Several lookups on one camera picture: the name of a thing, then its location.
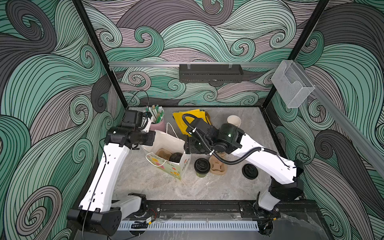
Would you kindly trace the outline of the white paper takeout bag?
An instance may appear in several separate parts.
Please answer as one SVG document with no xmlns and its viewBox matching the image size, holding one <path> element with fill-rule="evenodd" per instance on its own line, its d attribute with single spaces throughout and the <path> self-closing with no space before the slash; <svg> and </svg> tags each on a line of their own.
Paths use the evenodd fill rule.
<svg viewBox="0 0 384 240">
<path fill-rule="evenodd" d="M 156 133 L 152 146 L 143 146 L 146 152 L 146 160 L 154 167 L 182 180 L 191 155 L 184 150 L 185 141 L 180 138 L 170 123 L 165 125 L 165 130 L 157 130 L 150 127 Z"/>
</svg>

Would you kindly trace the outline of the green paper coffee cup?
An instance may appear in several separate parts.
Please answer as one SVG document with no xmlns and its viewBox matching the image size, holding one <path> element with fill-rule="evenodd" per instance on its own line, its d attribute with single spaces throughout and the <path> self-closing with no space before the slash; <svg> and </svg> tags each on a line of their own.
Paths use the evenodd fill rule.
<svg viewBox="0 0 384 240">
<path fill-rule="evenodd" d="M 199 173 L 199 172 L 196 172 L 196 175 L 197 175 L 197 177 L 199 177 L 199 178 L 204 178 L 204 177 L 206 177 L 207 174 L 208 174 L 208 173 Z"/>
</svg>

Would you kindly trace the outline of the brown pulp carrier single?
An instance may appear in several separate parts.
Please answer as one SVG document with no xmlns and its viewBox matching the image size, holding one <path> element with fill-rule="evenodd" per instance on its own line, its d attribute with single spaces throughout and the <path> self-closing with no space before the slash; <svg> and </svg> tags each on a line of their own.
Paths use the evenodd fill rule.
<svg viewBox="0 0 384 240">
<path fill-rule="evenodd" d="M 166 161 L 169 161 L 170 159 L 170 156 L 172 155 L 173 153 L 171 153 L 170 151 L 166 150 L 166 149 L 159 149 L 157 152 L 156 152 L 156 155 Z"/>
</svg>

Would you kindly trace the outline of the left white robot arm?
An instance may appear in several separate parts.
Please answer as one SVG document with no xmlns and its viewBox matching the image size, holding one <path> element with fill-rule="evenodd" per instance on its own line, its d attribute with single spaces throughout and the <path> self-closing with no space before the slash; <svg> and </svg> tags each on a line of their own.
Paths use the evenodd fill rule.
<svg viewBox="0 0 384 240">
<path fill-rule="evenodd" d="M 102 146 L 102 157 L 92 183 L 77 208 L 67 214 L 67 220 L 82 233 L 113 236 L 121 221 L 134 213 L 145 213 L 145 195 L 131 193 L 113 202 L 114 188 L 122 165 L 130 151 L 139 145 L 153 146 L 156 133 L 134 128 L 111 128 Z"/>
</svg>

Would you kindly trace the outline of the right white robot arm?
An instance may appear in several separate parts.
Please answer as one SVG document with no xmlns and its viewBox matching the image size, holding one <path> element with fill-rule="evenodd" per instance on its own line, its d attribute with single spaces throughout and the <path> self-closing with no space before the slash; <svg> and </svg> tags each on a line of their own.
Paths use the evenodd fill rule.
<svg viewBox="0 0 384 240">
<path fill-rule="evenodd" d="M 258 197 L 259 208 L 271 212 L 280 201 L 293 201 L 303 193 L 300 165 L 263 147 L 237 126 L 225 123 L 217 129 L 192 114 L 184 114 L 182 120 L 189 134 L 187 154 L 214 156 L 228 166 L 248 161 L 271 176 L 271 185 Z"/>
</svg>

